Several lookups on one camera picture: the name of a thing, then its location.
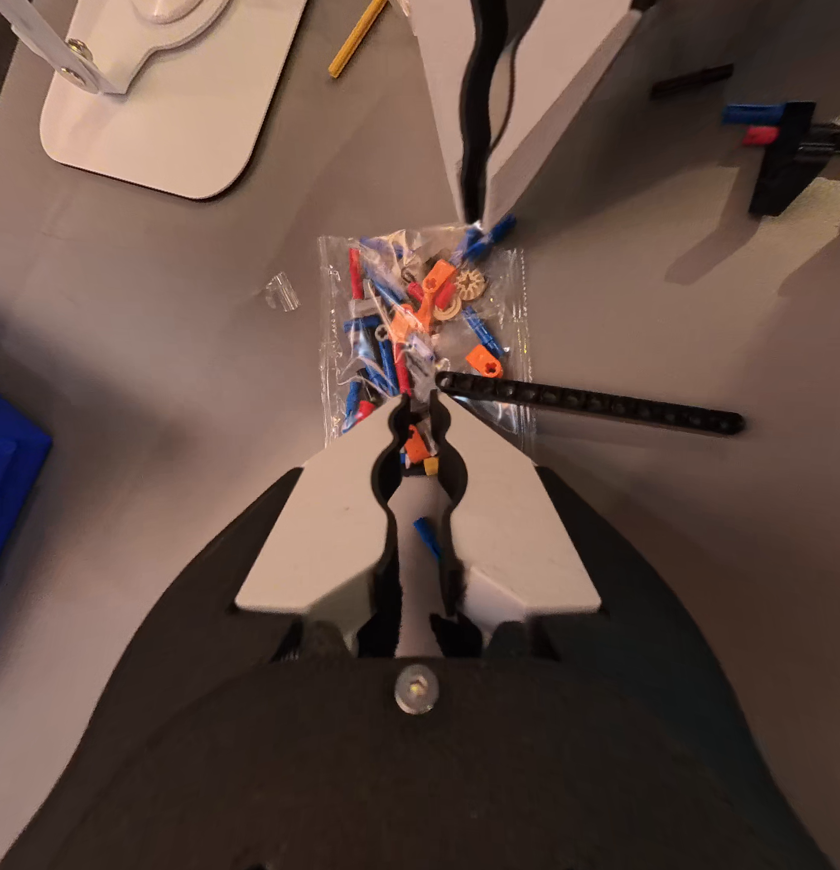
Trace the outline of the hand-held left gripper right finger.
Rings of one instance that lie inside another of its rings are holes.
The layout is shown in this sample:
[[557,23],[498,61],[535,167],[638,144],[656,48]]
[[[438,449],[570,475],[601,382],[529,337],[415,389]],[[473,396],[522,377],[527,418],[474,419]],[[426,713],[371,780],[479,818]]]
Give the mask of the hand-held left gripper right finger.
[[448,617],[491,635],[501,624],[595,614],[601,597],[542,480],[522,451],[453,398],[430,398],[439,585]]

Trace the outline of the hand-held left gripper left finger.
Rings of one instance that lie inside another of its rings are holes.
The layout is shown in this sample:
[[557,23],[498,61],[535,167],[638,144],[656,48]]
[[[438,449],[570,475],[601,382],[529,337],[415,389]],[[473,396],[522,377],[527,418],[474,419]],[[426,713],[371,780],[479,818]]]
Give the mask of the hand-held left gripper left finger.
[[361,657],[395,655],[403,590],[389,502],[410,422],[410,400],[393,397],[303,465],[238,609],[325,622]]

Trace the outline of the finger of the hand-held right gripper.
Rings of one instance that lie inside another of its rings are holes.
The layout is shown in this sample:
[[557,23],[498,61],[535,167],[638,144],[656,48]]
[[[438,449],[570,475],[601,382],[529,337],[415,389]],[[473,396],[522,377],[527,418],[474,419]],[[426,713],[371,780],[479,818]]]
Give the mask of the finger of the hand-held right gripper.
[[430,94],[445,176],[463,218],[459,170],[463,156],[459,103],[463,77],[475,42],[470,1],[409,1],[414,34]]
[[483,101],[480,220],[519,200],[645,12],[642,2],[503,2],[506,27]]

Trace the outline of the clear bag of lego pieces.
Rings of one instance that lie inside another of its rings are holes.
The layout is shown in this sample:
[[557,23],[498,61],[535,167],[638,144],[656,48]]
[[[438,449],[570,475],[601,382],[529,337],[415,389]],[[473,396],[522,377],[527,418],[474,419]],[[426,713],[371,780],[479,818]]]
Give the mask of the clear bag of lego pieces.
[[490,230],[446,224],[319,239],[326,443],[406,397],[399,462],[409,476],[431,477],[437,375],[531,381],[524,257],[509,240],[516,223],[506,214]]

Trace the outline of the yellow lego axle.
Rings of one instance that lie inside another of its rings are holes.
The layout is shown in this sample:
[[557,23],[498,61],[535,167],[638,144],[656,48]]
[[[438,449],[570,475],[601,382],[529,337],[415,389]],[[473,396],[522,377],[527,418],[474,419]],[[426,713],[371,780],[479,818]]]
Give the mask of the yellow lego axle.
[[344,40],[338,53],[328,66],[330,78],[337,79],[343,73],[348,62],[362,43],[362,40],[366,37],[387,4],[388,1],[370,1],[366,6],[357,23],[350,31],[349,36]]

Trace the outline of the black lego axle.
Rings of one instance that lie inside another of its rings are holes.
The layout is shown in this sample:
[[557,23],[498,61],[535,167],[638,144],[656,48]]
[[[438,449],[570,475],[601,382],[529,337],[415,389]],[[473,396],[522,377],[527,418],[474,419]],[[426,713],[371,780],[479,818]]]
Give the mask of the black lego axle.
[[657,101],[698,91],[729,80],[734,70],[734,63],[725,63],[654,82],[649,91],[649,99]]

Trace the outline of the long black lego beam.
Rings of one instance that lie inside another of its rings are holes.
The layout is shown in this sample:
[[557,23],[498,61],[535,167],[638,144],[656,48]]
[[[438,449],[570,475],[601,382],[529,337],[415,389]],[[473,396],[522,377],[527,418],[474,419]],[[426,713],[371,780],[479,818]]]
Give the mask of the long black lego beam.
[[438,390],[445,395],[468,401],[578,414],[714,437],[736,437],[747,429],[746,420],[734,411],[642,397],[460,372],[440,372],[435,382]]

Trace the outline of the black lego assembly with pins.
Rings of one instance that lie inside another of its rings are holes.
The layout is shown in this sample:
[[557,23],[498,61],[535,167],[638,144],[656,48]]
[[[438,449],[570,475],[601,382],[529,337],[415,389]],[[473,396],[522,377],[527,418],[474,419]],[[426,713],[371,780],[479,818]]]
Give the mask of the black lego assembly with pins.
[[840,156],[840,124],[814,120],[816,103],[731,103],[724,125],[746,128],[743,144],[763,148],[752,191],[753,217],[778,217]]

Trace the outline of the small clear plastic piece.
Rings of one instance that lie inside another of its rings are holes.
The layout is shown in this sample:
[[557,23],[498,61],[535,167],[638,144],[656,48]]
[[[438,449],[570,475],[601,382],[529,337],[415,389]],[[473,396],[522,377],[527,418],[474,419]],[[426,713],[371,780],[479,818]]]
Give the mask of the small clear plastic piece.
[[301,306],[296,291],[284,271],[279,271],[268,280],[262,289],[262,297],[271,310],[292,313]]

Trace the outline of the white stand base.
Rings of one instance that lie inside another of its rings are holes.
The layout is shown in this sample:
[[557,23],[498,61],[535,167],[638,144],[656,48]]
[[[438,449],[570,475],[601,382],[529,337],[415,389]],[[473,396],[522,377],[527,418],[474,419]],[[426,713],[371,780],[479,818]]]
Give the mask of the white stand base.
[[55,73],[39,132],[54,161],[204,200],[251,158],[305,1],[77,2],[69,38],[118,94]]

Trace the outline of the blue plastic box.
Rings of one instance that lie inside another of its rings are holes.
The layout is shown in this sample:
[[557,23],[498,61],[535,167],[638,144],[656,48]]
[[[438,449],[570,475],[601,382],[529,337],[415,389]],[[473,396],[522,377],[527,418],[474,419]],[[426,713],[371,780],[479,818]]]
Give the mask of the blue plastic box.
[[53,440],[0,395],[0,559]]

